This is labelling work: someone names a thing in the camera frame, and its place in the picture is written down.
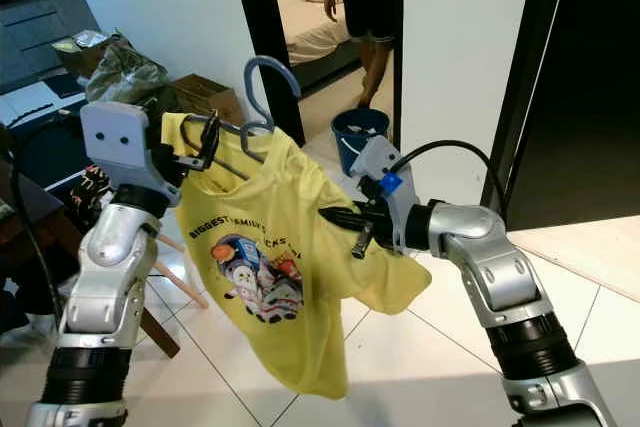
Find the black shorts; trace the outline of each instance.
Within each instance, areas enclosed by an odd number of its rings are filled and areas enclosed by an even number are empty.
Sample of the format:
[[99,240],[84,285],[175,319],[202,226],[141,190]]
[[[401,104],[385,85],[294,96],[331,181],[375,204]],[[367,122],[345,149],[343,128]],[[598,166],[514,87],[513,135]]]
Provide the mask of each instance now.
[[343,0],[349,35],[356,40],[391,42],[396,32],[396,0]]

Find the printed graphic on shirt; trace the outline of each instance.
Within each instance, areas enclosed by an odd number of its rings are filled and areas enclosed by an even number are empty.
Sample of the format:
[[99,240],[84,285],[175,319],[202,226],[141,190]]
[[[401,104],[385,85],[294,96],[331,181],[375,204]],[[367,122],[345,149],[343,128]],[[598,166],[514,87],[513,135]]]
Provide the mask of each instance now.
[[227,235],[211,249],[222,275],[233,284],[226,299],[240,298],[260,322],[293,320],[303,305],[302,275],[287,256],[269,260],[256,243],[242,235]]

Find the mattress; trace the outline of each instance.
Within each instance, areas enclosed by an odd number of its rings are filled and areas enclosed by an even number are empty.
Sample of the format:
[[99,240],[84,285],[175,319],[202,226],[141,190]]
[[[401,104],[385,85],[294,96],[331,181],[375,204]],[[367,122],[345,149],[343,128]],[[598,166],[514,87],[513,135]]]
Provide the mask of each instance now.
[[321,59],[350,39],[344,18],[344,6],[336,6],[338,22],[324,13],[324,5],[295,2],[280,8],[284,36],[291,65]]

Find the blue bucket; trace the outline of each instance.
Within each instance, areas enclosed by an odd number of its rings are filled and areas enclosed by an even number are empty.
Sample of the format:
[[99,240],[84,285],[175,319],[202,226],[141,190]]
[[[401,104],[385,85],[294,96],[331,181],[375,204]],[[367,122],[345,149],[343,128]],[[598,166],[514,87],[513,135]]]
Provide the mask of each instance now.
[[387,135],[389,117],[384,112],[373,109],[353,109],[342,112],[331,122],[331,130],[336,136],[342,171],[349,175],[349,169],[358,154],[367,144],[367,139],[376,135]]

